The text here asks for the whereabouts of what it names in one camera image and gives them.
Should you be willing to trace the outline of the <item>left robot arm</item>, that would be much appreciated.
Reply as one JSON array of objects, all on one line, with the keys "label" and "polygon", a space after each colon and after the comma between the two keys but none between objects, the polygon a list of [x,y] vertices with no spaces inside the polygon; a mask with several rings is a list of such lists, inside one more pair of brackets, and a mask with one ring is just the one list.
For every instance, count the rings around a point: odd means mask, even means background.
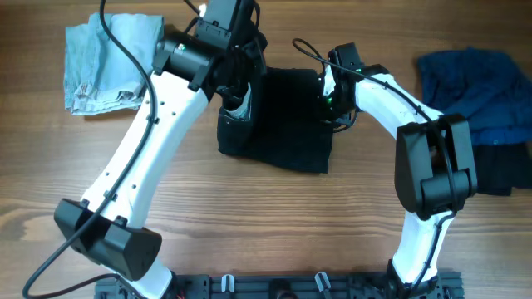
[{"label": "left robot arm", "polygon": [[137,297],[175,295],[173,272],[158,259],[162,238],[145,227],[161,175],[214,95],[224,123],[250,119],[266,44],[256,2],[210,2],[193,34],[177,32],[157,47],[146,100],[102,174],[80,200],[57,206],[70,247]]}]

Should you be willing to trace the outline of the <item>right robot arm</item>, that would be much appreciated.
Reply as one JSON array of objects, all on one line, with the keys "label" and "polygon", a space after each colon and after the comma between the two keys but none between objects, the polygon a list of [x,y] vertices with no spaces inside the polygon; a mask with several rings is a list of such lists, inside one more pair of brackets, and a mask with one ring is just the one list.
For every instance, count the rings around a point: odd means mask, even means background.
[{"label": "right robot arm", "polygon": [[328,103],[368,113],[396,141],[394,184],[406,213],[386,296],[432,296],[446,232],[477,189],[468,122],[423,104],[385,67],[364,65],[354,43],[333,48],[324,65]]}]

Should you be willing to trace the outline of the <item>black shorts with snap button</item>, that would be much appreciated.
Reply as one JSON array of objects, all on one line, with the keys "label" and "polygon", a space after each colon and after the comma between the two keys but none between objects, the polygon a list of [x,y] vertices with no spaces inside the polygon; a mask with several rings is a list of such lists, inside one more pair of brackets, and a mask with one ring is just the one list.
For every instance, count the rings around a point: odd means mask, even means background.
[{"label": "black shorts with snap button", "polygon": [[318,115],[322,93],[315,70],[270,67],[251,87],[243,116],[219,109],[219,152],[282,169],[327,173],[333,129]]}]

